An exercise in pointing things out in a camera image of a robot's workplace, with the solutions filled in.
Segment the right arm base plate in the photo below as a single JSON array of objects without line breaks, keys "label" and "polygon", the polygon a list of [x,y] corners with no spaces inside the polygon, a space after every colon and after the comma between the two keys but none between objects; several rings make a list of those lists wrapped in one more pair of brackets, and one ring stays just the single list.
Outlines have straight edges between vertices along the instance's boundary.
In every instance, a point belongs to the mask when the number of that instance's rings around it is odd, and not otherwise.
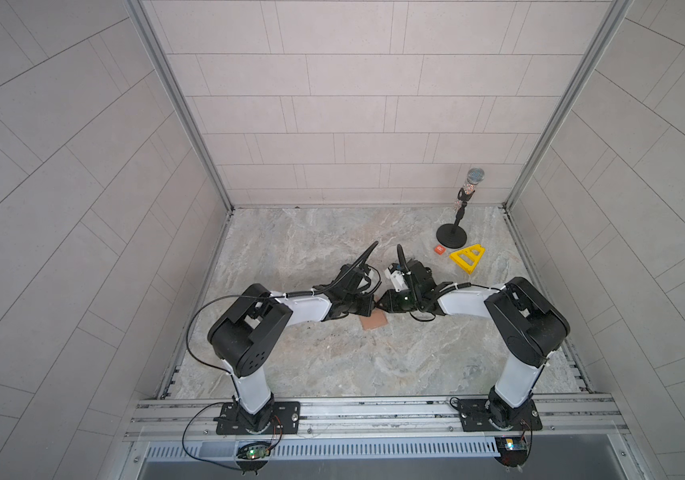
[{"label": "right arm base plate", "polygon": [[496,397],[452,397],[449,405],[458,413],[464,432],[540,431],[543,428],[532,396],[516,408]]}]

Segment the aluminium mounting rail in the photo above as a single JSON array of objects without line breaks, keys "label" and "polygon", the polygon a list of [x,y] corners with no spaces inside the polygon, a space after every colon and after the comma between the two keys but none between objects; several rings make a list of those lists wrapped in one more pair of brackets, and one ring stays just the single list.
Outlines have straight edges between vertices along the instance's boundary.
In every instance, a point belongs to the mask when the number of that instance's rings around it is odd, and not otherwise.
[{"label": "aluminium mounting rail", "polygon": [[[120,439],[326,439],[503,436],[492,426],[482,395],[286,399],[280,425],[254,432],[216,400],[140,401]],[[624,434],[629,428],[609,394],[537,394],[530,414],[509,434]]]}]

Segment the white ventilation grille strip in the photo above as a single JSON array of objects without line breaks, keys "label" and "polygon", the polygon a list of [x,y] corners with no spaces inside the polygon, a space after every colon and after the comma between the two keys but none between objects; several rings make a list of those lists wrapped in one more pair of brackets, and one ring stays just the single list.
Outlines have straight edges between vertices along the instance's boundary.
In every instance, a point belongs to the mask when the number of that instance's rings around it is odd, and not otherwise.
[{"label": "white ventilation grille strip", "polygon": [[[215,462],[242,461],[236,452],[248,441],[154,442],[148,447],[150,461],[186,461],[194,458]],[[262,460],[346,460],[346,459],[421,459],[494,458],[495,440],[487,437],[438,438],[340,438],[286,439]]]}]

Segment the left green circuit board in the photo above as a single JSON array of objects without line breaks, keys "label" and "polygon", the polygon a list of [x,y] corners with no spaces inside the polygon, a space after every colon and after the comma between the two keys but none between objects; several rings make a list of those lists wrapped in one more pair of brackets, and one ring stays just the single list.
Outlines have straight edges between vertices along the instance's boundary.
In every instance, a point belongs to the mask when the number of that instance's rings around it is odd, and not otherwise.
[{"label": "left green circuit board", "polygon": [[236,458],[244,461],[258,461],[268,458],[272,452],[272,446],[266,442],[254,442],[240,446],[236,452]]}]

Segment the black microphone stand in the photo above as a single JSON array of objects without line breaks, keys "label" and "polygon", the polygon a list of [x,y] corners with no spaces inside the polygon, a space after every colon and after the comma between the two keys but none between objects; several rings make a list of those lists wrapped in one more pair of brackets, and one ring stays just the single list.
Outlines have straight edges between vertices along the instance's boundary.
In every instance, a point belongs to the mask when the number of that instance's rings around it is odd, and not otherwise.
[{"label": "black microphone stand", "polygon": [[458,208],[454,222],[443,224],[436,231],[436,240],[441,246],[447,249],[460,249],[466,244],[467,233],[460,226],[460,222],[464,218],[470,199],[476,192],[476,187],[484,180],[484,176],[485,172],[482,168],[474,167],[468,170],[464,184],[457,192]]}]

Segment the yellow triangle block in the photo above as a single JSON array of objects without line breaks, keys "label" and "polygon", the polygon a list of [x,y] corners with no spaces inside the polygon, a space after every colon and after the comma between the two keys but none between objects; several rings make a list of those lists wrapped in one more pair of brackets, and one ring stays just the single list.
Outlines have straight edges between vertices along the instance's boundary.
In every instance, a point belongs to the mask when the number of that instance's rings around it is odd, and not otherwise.
[{"label": "yellow triangle block", "polygon": [[450,254],[449,258],[466,274],[471,275],[484,256],[485,248],[480,244],[475,244]]}]

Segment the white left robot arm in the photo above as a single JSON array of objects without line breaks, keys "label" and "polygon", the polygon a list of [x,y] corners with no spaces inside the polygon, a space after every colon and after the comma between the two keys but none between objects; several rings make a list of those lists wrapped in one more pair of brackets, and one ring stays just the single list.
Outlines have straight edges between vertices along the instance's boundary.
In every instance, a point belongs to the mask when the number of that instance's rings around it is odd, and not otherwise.
[{"label": "white left robot arm", "polygon": [[272,412],[264,363],[286,327],[366,316],[379,286],[379,276],[365,263],[344,265],[332,283],[310,291],[283,294],[259,283],[248,286],[208,332],[214,353],[234,378],[240,410],[258,419]]}]

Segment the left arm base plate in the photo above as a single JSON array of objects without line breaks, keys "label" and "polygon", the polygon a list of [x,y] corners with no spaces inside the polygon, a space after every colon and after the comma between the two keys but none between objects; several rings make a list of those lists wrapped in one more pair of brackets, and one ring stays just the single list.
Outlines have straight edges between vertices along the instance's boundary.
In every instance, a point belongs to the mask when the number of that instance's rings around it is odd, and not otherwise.
[{"label": "left arm base plate", "polygon": [[222,406],[216,426],[218,435],[260,435],[272,432],[298,433],[300,402],[278,402],[270,400],[260,411],[248,413],[238,402]]}]

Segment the right circuit board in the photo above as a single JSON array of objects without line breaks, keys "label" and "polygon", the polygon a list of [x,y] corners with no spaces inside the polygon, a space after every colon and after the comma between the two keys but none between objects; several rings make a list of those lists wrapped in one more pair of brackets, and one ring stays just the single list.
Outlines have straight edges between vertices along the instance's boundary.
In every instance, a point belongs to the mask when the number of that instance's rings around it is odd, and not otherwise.
[{"label": "right circuit board", "polygon": [[530,448],[522,437],[494,438],[499,456],[495,460],[505,467],[522,466],[529,457]]}]

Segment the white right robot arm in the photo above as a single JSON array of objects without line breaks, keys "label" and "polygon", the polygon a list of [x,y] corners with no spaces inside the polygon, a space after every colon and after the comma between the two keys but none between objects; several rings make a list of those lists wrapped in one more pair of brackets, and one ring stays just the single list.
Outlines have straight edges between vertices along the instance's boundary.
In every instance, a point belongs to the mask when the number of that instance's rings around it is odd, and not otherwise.
[{"label": "white right robot arm", "polygon": [[508,349],[502,374],[489,392],[487,410],[506,427],[531,399],[551,354],[570,334],[562,314],[526,278],[516,276],[500,286],[472,282],[436,283],[431,270],[410,260],[392,264],[386,277],[393,288],[378,300],[388,313],[423,313],[424,322],[438,316],[470,315],[491,320]]}]

